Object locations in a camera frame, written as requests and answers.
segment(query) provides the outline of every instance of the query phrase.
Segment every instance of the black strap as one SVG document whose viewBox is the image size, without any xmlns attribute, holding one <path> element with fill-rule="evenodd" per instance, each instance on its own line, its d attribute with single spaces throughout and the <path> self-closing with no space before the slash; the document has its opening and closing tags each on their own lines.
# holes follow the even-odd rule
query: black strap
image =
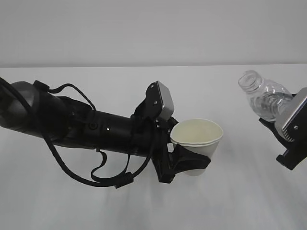
<svg viewBox="0 0 307 230">
<path fill-rule="evenodd" d="M 102 168 L 105 164 L 106 164 L 106 159 L 107 159 L 107 155 L 105 152 L 102 152 L 102 151 L 99 151 L 97 150 L 98 152 L 101 153 L 102 155 L 102 162 L 101 162 L 101 165 L 98 166 L 97 168 L 94 168 L 91 172 L 91 178 L 96 181 L 96 182 L 99 182 L 99 183 L 106 183 L 106 184 L 114 184 L 114 185 L 117 185 L 118 183 L 120 183 L 121 179 L 123 179 L 125 173 L 127 172 L 127 169 L 128 169 L 128 165 L 129 165 L 129 161 L 130 161 L 130 154 L 128 153 L 128 160 L 127 160 L 127 164 L 126 164 L 126 167 L 124 168 L 124 170 L 116 175 L 116 176 L 113 176 L 113 177 L 110 177 L 110 178 L 101 178 L 101 177 L 98 177 L 98 176 L 95 176 L 94 173 Z"/>
</svg>

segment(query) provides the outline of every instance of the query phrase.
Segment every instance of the water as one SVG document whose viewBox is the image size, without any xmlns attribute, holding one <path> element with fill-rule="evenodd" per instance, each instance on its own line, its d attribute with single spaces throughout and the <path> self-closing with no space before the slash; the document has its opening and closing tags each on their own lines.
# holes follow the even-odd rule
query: water
<svg viewBox="0 0 307 230">
<path fill-rule="evenodd" d="M 250 106 L 253 111 L 267 121 L 276 121 L 276 117 L 281 114 L 293 97 L 286 93 L 266 92 L 259 97 L 250 99 Z"/>
</svg>

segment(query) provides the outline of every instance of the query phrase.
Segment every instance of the plastic water bottle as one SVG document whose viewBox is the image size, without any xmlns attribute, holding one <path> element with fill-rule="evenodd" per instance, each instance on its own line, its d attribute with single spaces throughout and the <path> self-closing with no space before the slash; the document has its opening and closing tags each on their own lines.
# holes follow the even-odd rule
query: plastic water bottle
<svg viewBox="0 0 307 230">
<path fill-rule="evenodd" d="M 276 117 L 293 99 L 284 86 L 264 79 L 253 70 L 246 71 L 238 83 L 246 93 L 253 111 L 269 122 L 276 121 Z"/>
</svg>

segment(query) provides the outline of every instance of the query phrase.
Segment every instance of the paper cup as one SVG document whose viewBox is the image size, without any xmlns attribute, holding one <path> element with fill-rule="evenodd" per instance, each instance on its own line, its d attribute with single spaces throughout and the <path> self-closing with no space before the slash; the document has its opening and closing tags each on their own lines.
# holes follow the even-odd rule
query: paper cup
<svg viewBox="0 0 307 230">
<path fill-rule="evenodd" d="M 180 144 L 187 150 L 205 155 L 211 159 L 221 138 L 222 128 L 213 121 L 205 119 L 191 119 L 178 123 L 171 132 L 174 145 Z M 205 169 L 185 171 L 187 175 L 199 176 Z"/>
</svg>

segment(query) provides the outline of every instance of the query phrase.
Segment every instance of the bottle neck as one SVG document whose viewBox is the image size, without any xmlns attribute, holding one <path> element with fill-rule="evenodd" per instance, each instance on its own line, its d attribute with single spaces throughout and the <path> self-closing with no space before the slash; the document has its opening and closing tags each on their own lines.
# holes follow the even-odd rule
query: bottle neck
<svg viewBox="0 0 307 230">
<path fill-rule="evenodd" d="M 249 70 L 239 79 L 238 84 L 245 93 L 253 93 L 260 89 L 264 81 L 256 71 Z"/>
</svg>

